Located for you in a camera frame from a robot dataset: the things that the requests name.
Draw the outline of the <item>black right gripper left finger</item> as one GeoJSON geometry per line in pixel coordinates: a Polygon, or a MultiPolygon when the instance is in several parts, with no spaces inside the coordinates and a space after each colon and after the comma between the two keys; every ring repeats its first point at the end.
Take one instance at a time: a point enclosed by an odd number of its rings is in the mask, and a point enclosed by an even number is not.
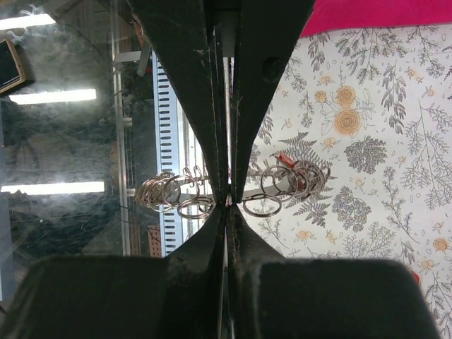
{"type": "Polygon", "coordinates": [[[226,208],[164,258],[53,256],[36,263],[2,338],[219,338],[226,208]]]}

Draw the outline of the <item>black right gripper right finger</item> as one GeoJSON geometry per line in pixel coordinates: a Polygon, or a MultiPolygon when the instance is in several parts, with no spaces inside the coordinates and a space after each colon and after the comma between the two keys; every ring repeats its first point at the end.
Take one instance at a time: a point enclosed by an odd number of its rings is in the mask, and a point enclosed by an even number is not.
{"type": "Polygon", "coordinates": [[[285,258],[227,209],[236,338],[438,338],[413,274],[386,259],[285,258]]]}

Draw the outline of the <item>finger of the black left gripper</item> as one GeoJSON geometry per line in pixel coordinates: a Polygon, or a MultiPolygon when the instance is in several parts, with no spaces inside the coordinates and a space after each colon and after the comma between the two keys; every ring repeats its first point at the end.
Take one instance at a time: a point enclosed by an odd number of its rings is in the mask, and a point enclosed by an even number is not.
{"type": "Polygon", "coordinates": [[[242,201],[251,149],[295,45],[310,0],[240,3],[231,99],[231,195],[242,201]]]}
{"type": "Polygon", "coordinates": [[[227,199],[227,135],[222,56],[209,1],[130,1],[129,6],[200,143],[217,204],[227,199]]]}

